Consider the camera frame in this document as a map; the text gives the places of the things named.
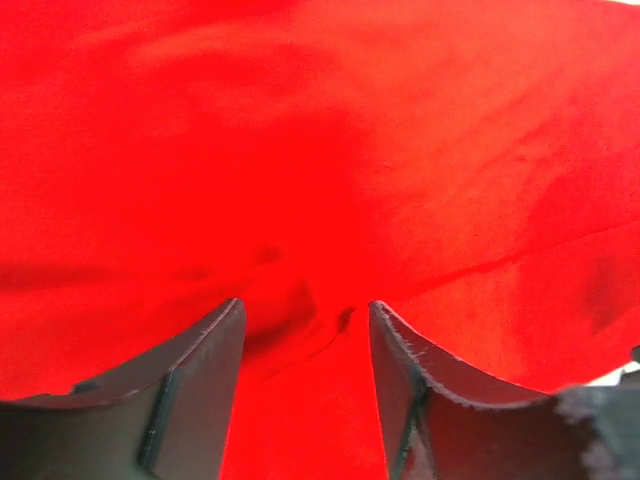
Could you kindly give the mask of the red t-shirt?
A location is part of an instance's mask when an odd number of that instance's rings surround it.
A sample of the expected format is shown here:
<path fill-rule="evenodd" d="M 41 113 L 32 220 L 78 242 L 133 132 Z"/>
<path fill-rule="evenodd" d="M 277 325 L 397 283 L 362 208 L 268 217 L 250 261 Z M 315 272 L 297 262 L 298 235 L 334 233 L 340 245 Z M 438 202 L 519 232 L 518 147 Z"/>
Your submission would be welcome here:
<path fill-rule="evenodd" d="M 5 1 L 1 395 L 230 297 L 224 475 L 380 479 L 366 308 L 553 391 L 639 342 L 639 10 Z"/>

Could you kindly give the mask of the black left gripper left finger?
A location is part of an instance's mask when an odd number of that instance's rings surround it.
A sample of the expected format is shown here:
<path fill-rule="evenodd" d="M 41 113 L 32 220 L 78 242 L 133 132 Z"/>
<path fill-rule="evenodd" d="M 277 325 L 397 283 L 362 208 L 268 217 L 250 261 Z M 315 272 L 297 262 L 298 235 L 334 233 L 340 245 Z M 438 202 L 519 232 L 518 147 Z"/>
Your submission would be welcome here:
<path fill-rule="evenodd" d="M 245 328 L 231 299 L 67 395 L 3 402 L 2 478 L 218 478 Z"/>

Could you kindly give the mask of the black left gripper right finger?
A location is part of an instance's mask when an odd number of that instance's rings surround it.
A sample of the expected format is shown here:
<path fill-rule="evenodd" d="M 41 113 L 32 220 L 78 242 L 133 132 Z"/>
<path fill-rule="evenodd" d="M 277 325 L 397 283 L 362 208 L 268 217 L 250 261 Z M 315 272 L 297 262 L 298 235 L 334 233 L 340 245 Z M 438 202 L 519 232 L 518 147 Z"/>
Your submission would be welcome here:
<path fill-rule="evenodd" d="M 458 359 L 383 302 L 369 333 L 390 478 L 638 478 L 638 372 L 544 394 Z"/>

